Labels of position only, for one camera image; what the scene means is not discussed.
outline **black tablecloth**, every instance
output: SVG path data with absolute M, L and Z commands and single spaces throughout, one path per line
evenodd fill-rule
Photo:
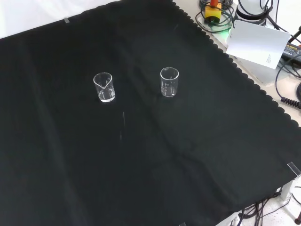
M 0 50 L 1 225 L 214 226 L 301 169 L 297 123 L 172 2 L 111 3 Z

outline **white paper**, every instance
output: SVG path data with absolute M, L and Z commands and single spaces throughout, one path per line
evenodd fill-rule
M 241 20 L 234 26 L 227 39 L 227 54 L 275 69 L 290 34 Z

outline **power adapter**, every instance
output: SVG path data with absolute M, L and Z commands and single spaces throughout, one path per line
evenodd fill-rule
M 285 61 L 289 61 L 292 58 L 294 58 L 291 60 L 291 62 L 297 64 L 298 66 L 301 66 L 301 56 L 296 57 L 297 55 L 300 54 L 301 54 L 301 48 L 299 46 L 293 45 L 291 43 L 287 43 L 281 58 L 284 59 Z

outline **small glass beaker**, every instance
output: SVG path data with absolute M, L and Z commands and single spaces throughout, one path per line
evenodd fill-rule
M 161 70 L 161 93 L 166 97 L 173 97 L 178 91 L 179 71 L 173 67 Z
M 110 102 L 115 98 L 112 75 L 107 72 L 97 74 L 93 78 L 99 99 L 102 102 Z

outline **yellow device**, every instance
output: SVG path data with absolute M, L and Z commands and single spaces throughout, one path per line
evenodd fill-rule
M 210 5 L 206 5 L 205 18 L 210 22 L 218 23 L 222 16 L 222 11 L 220 10 L 222 8 L 222 4 L 218 3 L 215 7 L 217 8 L 212 8 Z

